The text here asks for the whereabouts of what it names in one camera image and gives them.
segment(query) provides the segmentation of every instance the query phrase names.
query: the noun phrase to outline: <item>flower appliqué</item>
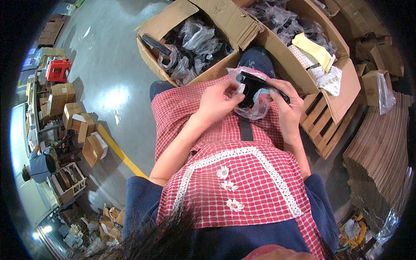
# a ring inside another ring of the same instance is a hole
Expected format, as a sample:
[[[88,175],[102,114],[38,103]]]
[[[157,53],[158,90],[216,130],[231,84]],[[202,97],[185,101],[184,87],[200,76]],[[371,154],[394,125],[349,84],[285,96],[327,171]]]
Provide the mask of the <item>flower appliqué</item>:
[[[236,200],[229,199],[228,201],[226,201],[226,203],[227,203],[227,206],[230,207],[230,209],[235,212],[242,211],[244,209],[244,205]]]
[[[221,183],[220,186],[226,191],[234,192],[236,189],[238,189],[238,187],[231,181],[224,181],[224,183]]]
[[[225,180],[228,177],[228,173],[230,172],[230,169],[228,169],[227,166],[221,166],[221,169],[217,171],[217,176],[221,180]]]

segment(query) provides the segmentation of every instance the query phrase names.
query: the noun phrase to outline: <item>right hand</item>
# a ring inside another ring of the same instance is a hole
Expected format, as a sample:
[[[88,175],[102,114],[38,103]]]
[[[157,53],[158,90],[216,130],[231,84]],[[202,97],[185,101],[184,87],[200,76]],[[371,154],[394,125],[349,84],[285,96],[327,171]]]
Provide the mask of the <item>right hand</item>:
[[[303,99],[299,97],[295,88],[287,81],[280,79],[267,79],[266,82],[285,93],[290,103],[282,98],[278,91],[270,88],[270,96],[279,107],[279,125],[283,140],[287,144],[294,144],[300,139],[299,121],[303,112]]]

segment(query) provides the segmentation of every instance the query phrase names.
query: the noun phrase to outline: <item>hand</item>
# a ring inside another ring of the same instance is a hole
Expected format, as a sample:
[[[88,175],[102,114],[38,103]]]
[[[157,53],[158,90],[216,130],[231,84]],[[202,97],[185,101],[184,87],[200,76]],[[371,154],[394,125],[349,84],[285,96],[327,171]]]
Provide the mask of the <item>hand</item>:
[[[207,128],[213,123],[225,117],[231,110],[244,99],[244,94],[238,94],[230,100],[224,99],[224,92],[231,88],[236,90],[238,84],[231,80],[224,80],[213,86],[207,87],[202,94],[198,111],[194,114]]]
[[[303,112],[303,99],[299,97],[292,84],[287,81],[267,79],[266,82],[285,93],[290,99],[290,104],[286,103],[278,91],[270,88],[270,96],[279,107],[279,125],[283,140],[287,144],[294,144],[300,139],[299,121]]]

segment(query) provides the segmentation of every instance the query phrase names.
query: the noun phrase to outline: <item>stool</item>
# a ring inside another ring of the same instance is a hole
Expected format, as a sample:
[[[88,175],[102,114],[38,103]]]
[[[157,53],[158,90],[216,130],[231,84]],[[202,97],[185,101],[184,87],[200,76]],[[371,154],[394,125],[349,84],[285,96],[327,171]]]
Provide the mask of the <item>stool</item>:
[[[69,62],[68,59],[57,59],[52,60],[49,63],[48,70],[46,71],[46,80],[66,83],[67,75],[66,71],[71,67],[72,62]]]

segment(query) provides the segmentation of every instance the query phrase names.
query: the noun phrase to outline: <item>left hand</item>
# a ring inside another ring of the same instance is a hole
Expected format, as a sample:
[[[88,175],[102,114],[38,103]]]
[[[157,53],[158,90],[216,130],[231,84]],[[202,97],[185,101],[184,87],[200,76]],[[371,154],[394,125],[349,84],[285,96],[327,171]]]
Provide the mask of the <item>left hand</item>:
[[[244,99],[244,94],[238,94],[230,100],[224,99],[224,92],[228,88],[236,90],[238,84],[231,80],[221,81],[207,87],[202,94],[198,111],[194,114],[206,127],[225,117],[231,110]]]

